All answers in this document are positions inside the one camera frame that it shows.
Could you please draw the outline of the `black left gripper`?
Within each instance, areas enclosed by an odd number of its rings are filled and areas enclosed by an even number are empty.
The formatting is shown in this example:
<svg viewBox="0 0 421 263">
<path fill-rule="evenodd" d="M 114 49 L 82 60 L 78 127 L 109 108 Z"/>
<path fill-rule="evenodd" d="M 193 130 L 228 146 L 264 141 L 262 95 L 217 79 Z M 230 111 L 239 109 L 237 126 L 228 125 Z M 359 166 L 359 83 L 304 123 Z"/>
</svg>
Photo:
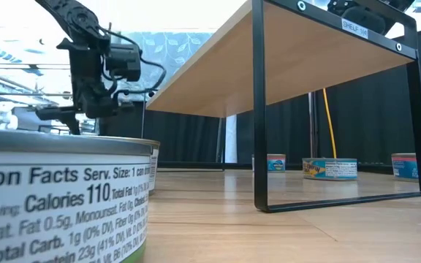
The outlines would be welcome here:
<svg viewBox="0 0 421 263">
<path fill-rule="evenodd" d="M 36 115 L 40 119 L 62 119 L 84 113 L 88 118 L 104 118 L 114 115 L 118 108 L 118 98 L 113 95 L 118 81 L 106 70 L 106 55 L 112 43 L 106 41 L 102 49 L 90 48 L 80 42 L 63 39 L 57 46 L 69 52 L 72 84 L 72 106 L 39 107 Z M 79 121 L 68 119 L 66 125 L 72 135 L 80 135 Z"/>
</svg>

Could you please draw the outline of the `gold can blue red label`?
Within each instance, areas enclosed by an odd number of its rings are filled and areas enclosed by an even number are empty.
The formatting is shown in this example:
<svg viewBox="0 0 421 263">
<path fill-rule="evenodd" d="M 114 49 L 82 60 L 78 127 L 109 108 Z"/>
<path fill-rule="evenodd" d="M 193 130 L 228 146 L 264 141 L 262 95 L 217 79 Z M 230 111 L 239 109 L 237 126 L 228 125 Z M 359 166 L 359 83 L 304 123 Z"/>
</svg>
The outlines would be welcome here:
<svg viewBox="0 0 421 263">
<path fill-rule="evenodd" d="M 151 172 L 149 175 L 149 195 L 155 193 L 156 185 L 156 171 L 158 168 L 158 157 L 159 157 L 159 148 L 160 142 L 156 140 L 140 139 L 140 138 L 131 138 L 131 137 L 113 137 L 113 136 L 99 136 L 99 138 L 106 140 L 124 140 L 128 142 L 142 143 L 145 145 L 150 145 L 152 149 L 152 154 L 150 157 Z"/>
<path fill-rule="evenodd" d="M 414 153 L 393 153 L 392 170 L 396 180 L 417 182 L 419 180 L 417 160 Z"/>
<path fill-rule="evenodd" d="M 267 171 L 268 172 L 285 172 L 286 171 L 286 155 L 269 153 L 267 155 Z"/>
</svg>

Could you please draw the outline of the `wooden shelf with black frame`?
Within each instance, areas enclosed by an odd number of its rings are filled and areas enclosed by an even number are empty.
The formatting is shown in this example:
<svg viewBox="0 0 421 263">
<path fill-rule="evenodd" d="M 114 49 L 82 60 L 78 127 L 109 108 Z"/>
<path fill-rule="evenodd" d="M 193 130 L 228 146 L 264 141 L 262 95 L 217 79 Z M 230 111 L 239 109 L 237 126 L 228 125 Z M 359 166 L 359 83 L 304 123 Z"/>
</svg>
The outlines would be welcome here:
<svg viewBox="0 0 421 263">
<path fill-rule="evenodd" d="M 270 205 L 266 107 L 398 66 L 407 69 L 421 196 L 421 76 L 416 20 L 379 1 L 356 0 L 404 27 L 396 42 L 368 39 L 305 0 L 246 0 L 148 101 L 149 110 L 226 118 L 254 114 L 254 204 L 279 213 L 379 201 L 379 196 Z"/>
</svg>

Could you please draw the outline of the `yellow blue label tuna can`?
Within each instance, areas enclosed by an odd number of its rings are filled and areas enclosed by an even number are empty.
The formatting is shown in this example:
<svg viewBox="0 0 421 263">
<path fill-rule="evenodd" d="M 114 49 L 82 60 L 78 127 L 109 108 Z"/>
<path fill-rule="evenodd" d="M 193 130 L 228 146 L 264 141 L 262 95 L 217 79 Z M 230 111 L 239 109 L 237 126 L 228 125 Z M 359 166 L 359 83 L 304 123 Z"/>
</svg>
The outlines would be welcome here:
<svg viewBox="0 0 421 263">
<path fill-rule="evenodd" d="M 305 179 L 348 181 L 357 179 L 356 159 L 304 158 Z"/>
</svg>

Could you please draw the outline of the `white shelf label sticker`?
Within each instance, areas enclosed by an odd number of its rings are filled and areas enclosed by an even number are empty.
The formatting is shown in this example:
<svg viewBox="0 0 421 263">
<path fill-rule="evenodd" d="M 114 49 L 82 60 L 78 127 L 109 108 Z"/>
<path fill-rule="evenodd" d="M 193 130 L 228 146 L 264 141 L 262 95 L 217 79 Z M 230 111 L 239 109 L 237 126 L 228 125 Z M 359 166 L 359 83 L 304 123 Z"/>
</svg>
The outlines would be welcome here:
<svg viewBox="0 0 421 263">
<path fill-rule="evenodd" d="M 350 20 L 347 20 L 345 18 L 341 19 L 341 23 L 342 23 L 342 29 L 344 31 L 348 31 L 352 34 L 355 34 L 359 37 L 368 39 L 368 29 L 365 27 L 362 27 L 354 22 L 351 22 Z"/>
</svg>

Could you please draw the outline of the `black curtain panel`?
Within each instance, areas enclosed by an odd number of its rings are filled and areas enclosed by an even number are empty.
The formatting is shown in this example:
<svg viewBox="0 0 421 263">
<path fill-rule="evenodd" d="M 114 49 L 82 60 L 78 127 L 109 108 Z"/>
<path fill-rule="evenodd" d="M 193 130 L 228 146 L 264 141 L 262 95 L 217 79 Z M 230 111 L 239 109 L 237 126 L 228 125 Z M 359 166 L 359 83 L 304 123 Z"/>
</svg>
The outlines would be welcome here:
<svg viewBox="0 0 421 263">
<path fill-rule="evenodd" d="M 142 102 L 134 102 L 114 116 L 101 118 L 99 134 L 158 141 L 160 161 L 214 162 L 219 119 L 144 110 Z"/>
<path fill-rule="evenodd" d="M 419 33 L 421 71 L 421 32 Z M 308 96 L 266 108 L 268 153 L 299 164 L 310 155 Z M 393 153 L 414 152 L 405 66 L 316 92 L 318 154 L 389 164 Z"/>
</svg>

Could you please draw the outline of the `grey leaf-patterned cloth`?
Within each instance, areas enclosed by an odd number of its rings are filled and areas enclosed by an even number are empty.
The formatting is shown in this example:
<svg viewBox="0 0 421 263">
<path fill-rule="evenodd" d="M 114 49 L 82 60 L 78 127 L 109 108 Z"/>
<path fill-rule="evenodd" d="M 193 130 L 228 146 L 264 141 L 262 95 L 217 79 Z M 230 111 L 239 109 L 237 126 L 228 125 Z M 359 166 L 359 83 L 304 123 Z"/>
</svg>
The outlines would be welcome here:
<svg viewBox="0 0 421 263">
<path fill-rule="evenodd" d="M 212 31 L 123 31 L 126 38 L 113 37 L 112 42 L 129 44 L 136 42 L 142 58 L 161 67 L 141 63 L 141 75 L 137 82 L 120 80 L 118 89 L 141 91 L 151 88 L 163 71 L 166 83 L 213 35 Z"/>
</svg>

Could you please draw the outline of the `grey curtain stand pole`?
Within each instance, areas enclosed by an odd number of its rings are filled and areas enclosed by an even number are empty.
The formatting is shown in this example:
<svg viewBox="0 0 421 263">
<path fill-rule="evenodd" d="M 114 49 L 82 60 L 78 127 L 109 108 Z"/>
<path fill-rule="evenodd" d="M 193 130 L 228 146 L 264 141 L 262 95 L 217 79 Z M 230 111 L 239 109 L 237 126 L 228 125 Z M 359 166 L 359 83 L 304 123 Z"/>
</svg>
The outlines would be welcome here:
<svg viewBox="0 0 421 263">
<path fill-rule="evenodd" d="M 310 123 L 310 152 L 311 158 L 318 157 L 318 135 L 317 135 L 317 115 L 316 115 L 316 94 L 308 93 L 308 114 Z"/>
</svg>

